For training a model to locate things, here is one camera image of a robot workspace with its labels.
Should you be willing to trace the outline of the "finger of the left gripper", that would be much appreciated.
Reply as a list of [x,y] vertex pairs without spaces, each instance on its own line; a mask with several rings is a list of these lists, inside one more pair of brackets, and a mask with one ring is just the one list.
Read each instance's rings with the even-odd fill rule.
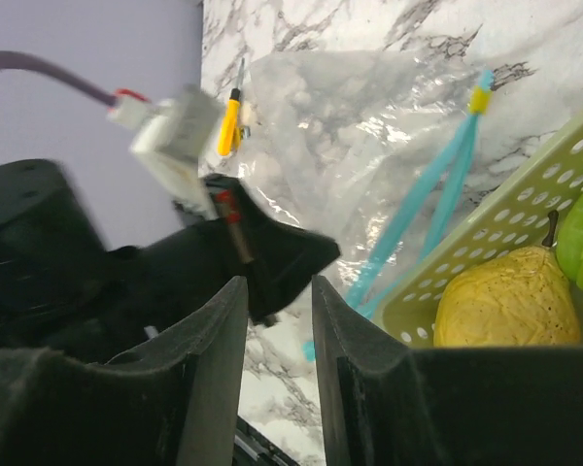
[[235,178],[212,174],[204,182],[247,279],[251,321],[272,325],[340,248],[324,234],[273,219]]

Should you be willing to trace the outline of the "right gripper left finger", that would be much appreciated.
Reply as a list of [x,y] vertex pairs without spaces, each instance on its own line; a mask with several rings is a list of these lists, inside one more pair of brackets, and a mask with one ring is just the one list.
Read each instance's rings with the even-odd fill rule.
[[0,349],[0,465],[228,465],[248,319],[243,278],[105,365]]

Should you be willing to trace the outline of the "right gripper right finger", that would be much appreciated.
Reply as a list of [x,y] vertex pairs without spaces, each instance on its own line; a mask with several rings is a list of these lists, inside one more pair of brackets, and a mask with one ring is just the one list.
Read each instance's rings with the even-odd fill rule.
[[330,465],[583,465],[583,347],[412,349],[312,281]]

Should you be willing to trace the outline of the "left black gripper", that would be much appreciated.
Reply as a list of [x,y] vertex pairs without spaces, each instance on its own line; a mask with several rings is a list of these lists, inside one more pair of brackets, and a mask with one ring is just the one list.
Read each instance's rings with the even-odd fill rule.
[[61,166],[0,165],[0,349],[112,363],[199,310],[232,279],[218,220],[107,250]]

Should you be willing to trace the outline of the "clear zip top bag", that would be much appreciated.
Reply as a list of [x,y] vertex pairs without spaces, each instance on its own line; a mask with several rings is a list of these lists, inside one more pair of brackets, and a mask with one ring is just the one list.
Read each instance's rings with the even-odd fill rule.
[[335,284],[373,318],[453,224],[495,75],[414,51],[274,52],[249,68],[246,138],[204,166],[334,238]]

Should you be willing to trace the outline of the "yellow toy pear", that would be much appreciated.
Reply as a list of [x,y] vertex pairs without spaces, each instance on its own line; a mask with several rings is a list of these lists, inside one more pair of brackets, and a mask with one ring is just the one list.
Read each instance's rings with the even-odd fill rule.
[[541,244],[511,251],[453,278],[439,301],[437,347],[578,344],[580,322],[569,280],[552,251],[559,213]]

